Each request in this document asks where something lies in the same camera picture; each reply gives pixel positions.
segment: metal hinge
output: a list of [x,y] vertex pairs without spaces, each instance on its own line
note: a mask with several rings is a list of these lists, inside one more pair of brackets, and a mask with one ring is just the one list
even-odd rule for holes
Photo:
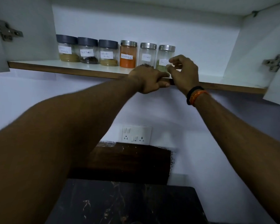
[[23,37],[21,31],[11,29],[9,24],[3,20],[0,20],[0,34],[3,41],[12,41],[12,37]]
[[262,64],[270,67],[271,72],[277,72],[280,68],[280,54],[275,59],[264,60]]

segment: glass jar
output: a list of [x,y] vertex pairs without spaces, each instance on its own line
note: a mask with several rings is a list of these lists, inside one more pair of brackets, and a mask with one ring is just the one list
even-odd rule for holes
[[121,40],[120,67],[135,68],[137,58],[137,42]]
[[100,39],[100,64],[105,66],[118,66],[118,42]]
[[79,62],[77,52],[77,38],[67,35],[56,35],[58,42],[59,58],[61,61]]
[[158,57],[157,57],[156,69],[158,69],[159,71],[167,72],[166,65],[170,64],[169,59],[173,57],[174,52],[175,52],[175,46],[160,45]]
[[84,64],[98,64],[98,41],[93,38],[78,37],[79,58]]
[[148,64],[148,65],[154,67],[155,60],[156,60],[156,53],[157,53],[156,44],[142,42],[140,44],[138,66],[141,64]]

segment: orange thread bracelet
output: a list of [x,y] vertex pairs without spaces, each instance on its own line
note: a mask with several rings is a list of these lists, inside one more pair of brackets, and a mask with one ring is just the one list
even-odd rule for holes
[[196,99],[197,99],[197,97],[200,95],[200,94],[203,94],[203,93],[206,93],[206,94],[209,94],[207,91],[205,91],[205,90],[199,90],[199,91],[197,91],[194,95],[192,95],[191,97],[190,97],[190,104],[193,106],[193,107],[195,107],[195,101],[196,101]]

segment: hand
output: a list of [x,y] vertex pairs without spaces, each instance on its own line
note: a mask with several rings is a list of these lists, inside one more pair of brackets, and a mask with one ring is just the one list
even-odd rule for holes
[[138,66],[132,70],[128,78],[140,83],[140,93],[147,94],[159,88],[169,87],[168,82],[159,81],[163,77],[169,77],[167,72],[161,72],[153,67]]
[[178,55],[169,59],[174,65],[167,65],[176,87],[187,96],[188,92],[195,86],[200,86],[198,78],[198,66],[184,55]]

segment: jar label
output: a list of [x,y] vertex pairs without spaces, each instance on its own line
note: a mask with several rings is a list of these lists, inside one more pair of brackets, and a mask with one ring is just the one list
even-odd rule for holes
[[160,59],[159,60],[159,65],[166,66],[167,64],[170,64],[168,59]]
[[72,48],[67,46],[58,46],[59,53],[72,54]]
[[113,59],[113,52],[109,51],[109,52],[106,52],[106,51],[101,51],[101,58],[102,59]]
[[133,60],[133,56],[132,55],[127,55],[127,54],[123,54],[123,53],[120,55],[120,58],[128,59],[128,60]]
[[80,49],[81,56],[94,56],[93,49]]
[[142,61],[150,62],[150,61],[151,61],[151,55],[150,55],[150,54],[143,53],[143,54],[142,54],[141,60],[142,60]]

